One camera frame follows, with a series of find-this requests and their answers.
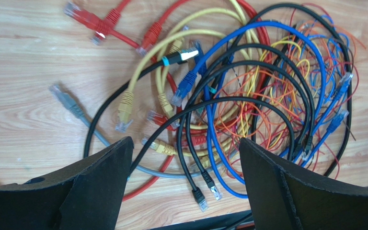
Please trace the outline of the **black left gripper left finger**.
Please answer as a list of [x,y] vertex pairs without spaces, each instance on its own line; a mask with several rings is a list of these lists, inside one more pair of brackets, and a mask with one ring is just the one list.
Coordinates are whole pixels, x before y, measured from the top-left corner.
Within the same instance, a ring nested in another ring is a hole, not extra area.
[[24,184],[0,186],[0,230],[113,230],[134,143],[100,152]]

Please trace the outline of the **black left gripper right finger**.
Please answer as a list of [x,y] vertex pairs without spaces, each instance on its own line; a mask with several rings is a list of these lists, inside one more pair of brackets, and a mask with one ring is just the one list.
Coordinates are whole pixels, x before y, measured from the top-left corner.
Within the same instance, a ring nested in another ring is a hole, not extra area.
[[314,173],[246,138],[239,151],[258,230],[368,230],[368,187]]

